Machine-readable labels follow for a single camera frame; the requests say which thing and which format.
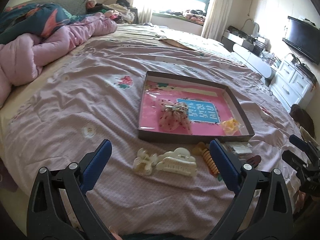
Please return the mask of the shallow cardboard tray pink bottom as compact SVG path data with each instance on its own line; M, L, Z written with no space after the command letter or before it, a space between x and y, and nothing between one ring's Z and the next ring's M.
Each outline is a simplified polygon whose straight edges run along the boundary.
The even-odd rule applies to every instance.
M160 130L159 99L188 105L192 134L181 128ZM220 124L235 118L242 124L233 136L225 135ZM196 144L199 141L248 141L254 130L247 115L228 86L192 77L148 71L139 111L138 137L149 142Z

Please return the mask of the white curtain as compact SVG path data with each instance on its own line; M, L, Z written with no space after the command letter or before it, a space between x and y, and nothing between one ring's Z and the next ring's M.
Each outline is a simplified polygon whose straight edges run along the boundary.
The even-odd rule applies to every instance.
M233 0L210 0L201 36L220 41L227 24Z

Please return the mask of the black wall television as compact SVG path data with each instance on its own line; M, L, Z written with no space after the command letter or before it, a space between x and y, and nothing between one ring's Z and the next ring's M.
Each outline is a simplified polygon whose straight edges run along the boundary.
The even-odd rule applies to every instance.
M319 65L319 29L291 16L288 16L287 19L282 41L304 55L309 61Z

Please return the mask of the pink bed cover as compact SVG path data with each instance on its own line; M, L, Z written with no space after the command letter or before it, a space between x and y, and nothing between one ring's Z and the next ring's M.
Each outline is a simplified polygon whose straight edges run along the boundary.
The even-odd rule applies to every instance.
M151 144L138 138L139 105L148 71L177 74L227 85L253 129L259 168L281 170L291 202L300 186L281 158L284 150L304 154L289 143L299 130L258 74L198 51L171 47L146 26L121 25L111 35L92 38L73 56L47 68L1 109L1 159L18 187L29 195L39 168L65 168L108 139L112 156L87 196L101 220L120 235L173 233L204 239L233 199L202 158L194 178L132 170L140 148L164 153L181 145Z

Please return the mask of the pink and floral quilt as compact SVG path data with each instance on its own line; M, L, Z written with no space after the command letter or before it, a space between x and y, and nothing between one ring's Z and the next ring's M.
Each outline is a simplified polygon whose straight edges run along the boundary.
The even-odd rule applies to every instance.
M29 3L1 12L1 103L12 87L33 82L47 64L92 36L114 33L117 24L101 12L72 16L55 3Z

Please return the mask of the earrings card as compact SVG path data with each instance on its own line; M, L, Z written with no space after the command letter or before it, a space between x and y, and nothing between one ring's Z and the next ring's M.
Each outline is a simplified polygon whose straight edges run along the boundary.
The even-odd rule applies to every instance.
M249 159L253 156L252 146L247 142L225 142L222 145L239 159Z

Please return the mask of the large cream cloud hair claw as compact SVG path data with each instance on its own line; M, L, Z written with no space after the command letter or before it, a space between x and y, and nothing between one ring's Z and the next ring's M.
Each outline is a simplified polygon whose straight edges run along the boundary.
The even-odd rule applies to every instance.
M159 155L156 170L195 177L197 175L197 163L188 149L179 147L174 151Z

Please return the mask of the cream flower pearl hair claw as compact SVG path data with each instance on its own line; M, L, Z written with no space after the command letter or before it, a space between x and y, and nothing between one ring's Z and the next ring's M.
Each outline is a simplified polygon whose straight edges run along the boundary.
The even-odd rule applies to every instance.
M133 161L132 169L140 175L149 176L157 163L158 155L156 153L148 154L147 150L140 148L137 152L137 157Z

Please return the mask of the pile of clothes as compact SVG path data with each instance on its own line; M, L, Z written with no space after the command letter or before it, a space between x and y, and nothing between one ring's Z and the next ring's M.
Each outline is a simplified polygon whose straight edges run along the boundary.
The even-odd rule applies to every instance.
M115 21L117 24L138 24L138 12L127 0L117 0L116 3L105 5L96 0L89 0L86 3L88 14L101 12Z

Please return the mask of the yellow accessory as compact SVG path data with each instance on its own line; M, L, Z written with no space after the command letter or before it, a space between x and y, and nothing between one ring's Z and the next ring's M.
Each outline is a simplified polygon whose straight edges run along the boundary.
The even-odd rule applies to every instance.
M235 118L231 118L229 120L221 122L220 126L227 136L235 135L235 133L240 131L240 129L242 128L242 124Z

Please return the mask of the window sill clutter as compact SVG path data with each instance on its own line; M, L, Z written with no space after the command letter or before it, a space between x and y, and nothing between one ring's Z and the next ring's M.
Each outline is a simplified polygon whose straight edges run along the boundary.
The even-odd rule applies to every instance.
M193 22L199 25L204 25L206 20L206 12L202 10L185 10L185 11L160 11L161 15L178 18L180 20Z

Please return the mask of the polka dot bow hair accessory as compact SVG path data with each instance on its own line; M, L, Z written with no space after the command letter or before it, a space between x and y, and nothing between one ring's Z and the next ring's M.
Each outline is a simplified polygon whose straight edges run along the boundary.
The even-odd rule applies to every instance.
M158 126L160 130L173 132L181 128L185 133L192 134L188 114L189 108L185 102L159 99L158 103L160 109Z

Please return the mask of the dark red hair clip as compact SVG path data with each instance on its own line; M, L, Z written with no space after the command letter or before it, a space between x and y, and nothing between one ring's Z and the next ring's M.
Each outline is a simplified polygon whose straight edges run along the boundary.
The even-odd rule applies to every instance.
M257 166L260 164L260 162L261 162L261 156L255 155L255 156L247 159L245 163L251 165L253 168L257 168Z

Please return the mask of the white dresser with drawers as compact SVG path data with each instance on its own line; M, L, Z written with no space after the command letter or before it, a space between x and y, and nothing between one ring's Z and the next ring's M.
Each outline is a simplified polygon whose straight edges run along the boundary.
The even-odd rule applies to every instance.
M225 48L246 67L262 76L262 81L289 111L293 104L306 109L315 94L315 83L287 56L279 66L268 64L253 54L253 44L225 30L221 39Z

